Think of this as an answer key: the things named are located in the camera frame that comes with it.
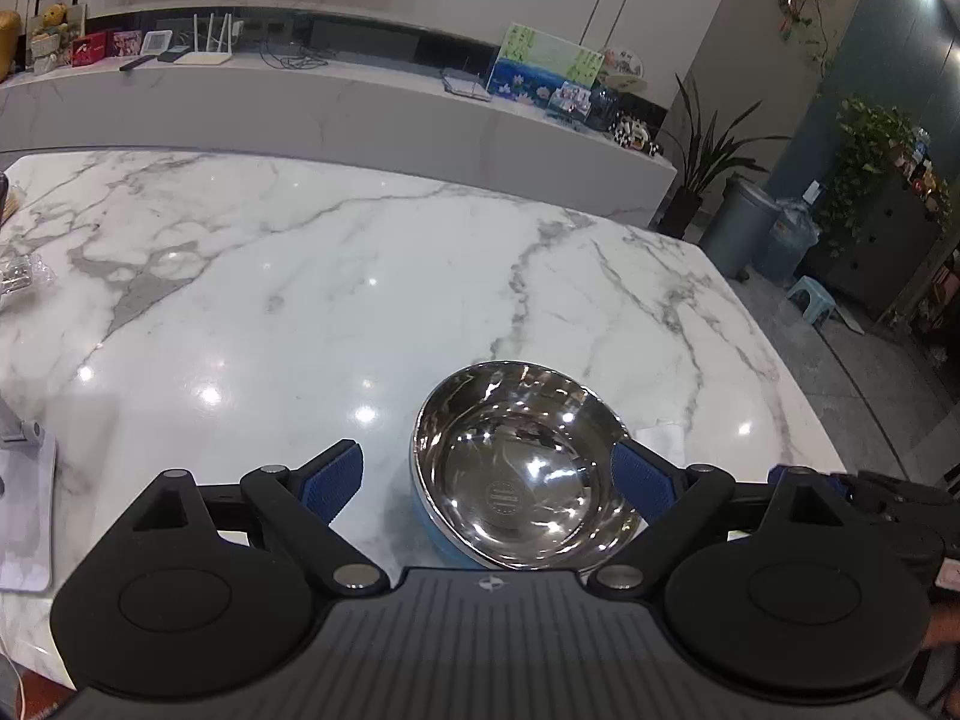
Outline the steel bowl blue outside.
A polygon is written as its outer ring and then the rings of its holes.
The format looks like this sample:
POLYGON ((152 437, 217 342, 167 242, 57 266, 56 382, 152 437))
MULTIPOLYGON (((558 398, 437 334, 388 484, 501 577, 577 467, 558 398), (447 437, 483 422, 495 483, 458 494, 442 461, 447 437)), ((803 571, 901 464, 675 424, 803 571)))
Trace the steel bowl blue outside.
POLYGON ((579 574, 626 546, 643 517, 615 489, 630 436, 589 388, 523 361, 485 361, 436 385, 410 440, 420 509, 475 566, 579 574))

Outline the small green stool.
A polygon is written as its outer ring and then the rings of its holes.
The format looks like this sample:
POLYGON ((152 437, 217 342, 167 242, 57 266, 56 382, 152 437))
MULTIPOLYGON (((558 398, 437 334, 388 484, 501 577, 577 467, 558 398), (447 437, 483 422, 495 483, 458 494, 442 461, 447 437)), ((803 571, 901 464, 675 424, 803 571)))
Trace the small green stool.
POLYGON ((788 289, 786 298, 802 304, 802 318, 811 327, 817 327, 836 312, 835 298, 823 284, 811 277, 800 277, 788 289))

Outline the grey trash bin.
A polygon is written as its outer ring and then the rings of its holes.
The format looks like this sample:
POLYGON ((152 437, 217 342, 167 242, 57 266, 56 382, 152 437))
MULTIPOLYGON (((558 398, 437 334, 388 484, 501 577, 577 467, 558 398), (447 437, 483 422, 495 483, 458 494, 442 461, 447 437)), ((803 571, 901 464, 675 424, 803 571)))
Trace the grey trash bin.
POLYGON ((752 261, 781 208, 770 195, 743 177, 729 177, 700 249, 721 275, 735 278, 752 261))

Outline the water bottle jug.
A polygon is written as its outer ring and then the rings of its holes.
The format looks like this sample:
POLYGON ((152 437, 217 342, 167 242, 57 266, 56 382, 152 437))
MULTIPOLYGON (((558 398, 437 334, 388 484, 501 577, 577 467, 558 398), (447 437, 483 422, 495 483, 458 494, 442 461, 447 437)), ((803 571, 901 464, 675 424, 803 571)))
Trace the water bottle jug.
POLYGON ((811 205, 805 200, 782 200, 779 216, 754 255, 754 270, 771 283, 784 286, 820 238, 811 205))

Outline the potted long-leaf plant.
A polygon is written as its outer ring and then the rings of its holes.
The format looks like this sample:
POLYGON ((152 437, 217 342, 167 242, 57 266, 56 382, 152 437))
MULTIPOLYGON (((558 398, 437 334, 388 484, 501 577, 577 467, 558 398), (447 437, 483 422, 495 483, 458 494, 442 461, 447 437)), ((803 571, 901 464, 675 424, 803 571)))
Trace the potted long-leaf plant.
POLYGON ((768 169, 762 166, 754 156, 747 156, 743 150, 755 143, 789 142, 789 135, 752 135, 741 137, 737 128, 752 117, 763 106, 757 99, 737 114, 724 130, 719 130, 717 112, 706 117, 701 104, 700 90, 695 80, 684 82, 675 76, 679 87, 680 102, 685 115, 686 135, 679 138, 674 133, 661 128, 672 145, 679 149, 680 169, 679 185, 665 205, 665 210, 656 223, 656 231, 668 238, 681 239, 686 228, 697 216, 704 202, 704 194, 724 174, 747 171, 748 174, 766 174, 768 169))

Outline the clear plastic bag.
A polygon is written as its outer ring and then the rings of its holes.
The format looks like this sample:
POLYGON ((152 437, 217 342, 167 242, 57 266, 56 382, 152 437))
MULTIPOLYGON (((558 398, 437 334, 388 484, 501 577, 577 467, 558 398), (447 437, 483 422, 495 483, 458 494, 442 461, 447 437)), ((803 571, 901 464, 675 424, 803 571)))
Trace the clear plastic bag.
POLYGON ((23 298, 49 288, 55 281, 52 268, 37 254, 8 254, 2 257, 2 305, 13 304, 23 298))

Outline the white marble sideboard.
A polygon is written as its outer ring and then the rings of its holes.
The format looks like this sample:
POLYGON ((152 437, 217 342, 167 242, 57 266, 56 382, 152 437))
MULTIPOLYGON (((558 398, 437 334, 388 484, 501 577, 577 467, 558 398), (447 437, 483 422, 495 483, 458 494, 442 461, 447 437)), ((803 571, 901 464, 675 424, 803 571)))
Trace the white marble sideboard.
POLYGON ((457 98, 436 76, 332 62, 283 70, 110 59, 2 86, 3 153, 155 148, 260 154, 428 177, 645 227, 677 171, 537 107, 457 98))

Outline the green leafy plant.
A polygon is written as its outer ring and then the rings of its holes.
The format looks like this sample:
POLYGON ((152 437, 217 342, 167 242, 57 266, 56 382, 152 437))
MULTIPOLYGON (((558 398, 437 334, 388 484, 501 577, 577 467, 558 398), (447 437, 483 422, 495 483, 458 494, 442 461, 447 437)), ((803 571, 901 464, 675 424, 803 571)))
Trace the green leafy plant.
POLYGON ((859 96, 844 99, 838 112, 839 142, 827 174, 825 197, 815 219, 822 242, 838 259, 857 241, 867 202, 893 172, 893 163, 913 139, 913 122, 895 106, 859 96))

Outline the painted picture board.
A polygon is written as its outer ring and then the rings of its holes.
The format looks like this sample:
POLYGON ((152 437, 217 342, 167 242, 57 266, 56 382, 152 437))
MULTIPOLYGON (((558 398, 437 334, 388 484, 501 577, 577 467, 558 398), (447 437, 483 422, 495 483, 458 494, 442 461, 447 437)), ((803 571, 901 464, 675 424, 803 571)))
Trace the painted picture board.
POLYGON ((528 106, 547 107, 565 85, 594 86, 604 56, 561 37, 521 23, 512 23, 496 54, 487 91, 528 106))

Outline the white wifi router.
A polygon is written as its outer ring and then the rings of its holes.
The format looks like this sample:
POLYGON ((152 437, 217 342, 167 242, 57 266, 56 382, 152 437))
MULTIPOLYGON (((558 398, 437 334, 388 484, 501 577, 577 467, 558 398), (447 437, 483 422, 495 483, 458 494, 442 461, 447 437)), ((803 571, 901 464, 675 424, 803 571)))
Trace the white wifi router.
POLYGON ((199 15, 194 15, 190 44, 176 55, 174 62, 184 67, 219 67, 228 64, 235 54, 233 37, 235 23, 231 13, 221 16, 210 13, 205 21, 199 15))

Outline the golden vase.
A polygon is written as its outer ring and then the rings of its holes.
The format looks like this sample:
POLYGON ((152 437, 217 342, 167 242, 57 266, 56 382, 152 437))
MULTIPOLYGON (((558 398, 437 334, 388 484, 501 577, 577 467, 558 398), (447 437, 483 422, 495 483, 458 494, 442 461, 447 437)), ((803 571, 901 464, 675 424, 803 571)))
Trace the golden vase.
POLYGON ((16 46, 21 34, 21 16, 18 11, 0 11, 0 82, 4 82, 14 69, 16 46))

